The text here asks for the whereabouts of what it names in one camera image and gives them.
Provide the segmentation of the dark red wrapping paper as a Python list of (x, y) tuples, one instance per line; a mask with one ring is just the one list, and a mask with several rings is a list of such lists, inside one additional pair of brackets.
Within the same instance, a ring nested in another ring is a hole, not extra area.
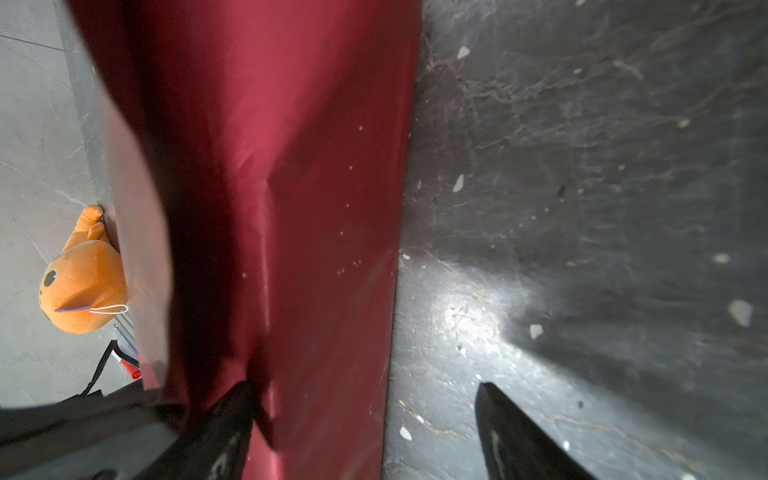
[(418, 1), (72, 1), (143, 381), (247, 382), (249, 479), (376, 479)]

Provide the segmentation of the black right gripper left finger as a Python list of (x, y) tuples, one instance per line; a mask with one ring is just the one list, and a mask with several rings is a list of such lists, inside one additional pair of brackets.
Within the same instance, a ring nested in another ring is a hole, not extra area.
[(233, 386), (202, 419), (138, 479), (241, 479), (255, 417), (255, 397), (246, 382)]

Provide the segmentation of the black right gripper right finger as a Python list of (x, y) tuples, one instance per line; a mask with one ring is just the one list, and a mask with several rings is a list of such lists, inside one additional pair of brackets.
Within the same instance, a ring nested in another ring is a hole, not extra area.
[(594, 480), (495, 384), (479, 385), (475, 417), (489, 478)]

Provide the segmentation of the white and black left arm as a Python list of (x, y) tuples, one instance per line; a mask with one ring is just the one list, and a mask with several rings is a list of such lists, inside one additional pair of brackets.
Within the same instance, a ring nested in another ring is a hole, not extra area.
[(1, 410), (3, 479), (138, 479), (179, 438), (184, 408), (141, 380), (105, 395), (107, 362), (138, 361), (113, 340), (85, 389), (49, 405)]

